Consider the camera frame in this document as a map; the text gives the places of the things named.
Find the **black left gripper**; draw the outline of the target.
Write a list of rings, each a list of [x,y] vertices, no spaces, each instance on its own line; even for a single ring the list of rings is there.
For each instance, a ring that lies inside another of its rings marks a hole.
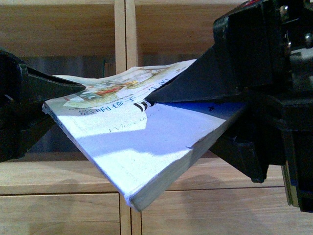
[[[28,100],[19,97],[20,82],[29,83]],[[20,159],[53,127],[42,102],[83,91],[82,84],[35,70],[0,49],[0,161]]]

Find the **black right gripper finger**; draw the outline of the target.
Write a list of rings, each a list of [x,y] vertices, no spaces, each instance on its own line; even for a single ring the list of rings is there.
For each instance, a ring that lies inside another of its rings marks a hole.
[[[210,151],[249,177],[263,183],[269,165],[284,164],[278,97],[251,93],[243,114],[218,138]]]

